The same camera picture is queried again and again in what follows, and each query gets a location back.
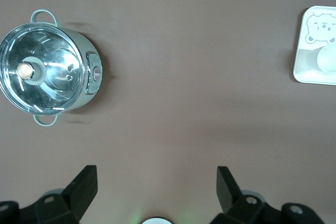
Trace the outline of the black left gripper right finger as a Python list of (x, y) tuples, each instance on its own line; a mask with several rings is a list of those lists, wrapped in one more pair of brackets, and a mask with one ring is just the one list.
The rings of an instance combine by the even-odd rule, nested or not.
[(216, 193), (222, 208), (212, 223), (262, 223), (264, 203), (251, 194), (243, 194), (227, 166), (217, 168)]

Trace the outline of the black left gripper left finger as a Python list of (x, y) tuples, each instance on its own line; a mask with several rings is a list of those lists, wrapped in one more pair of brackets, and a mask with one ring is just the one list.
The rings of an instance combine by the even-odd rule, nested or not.
[(87, 165), (62, 192), (38, 200), (38, 223), (79, 223), (97, 191), (97, 167)]

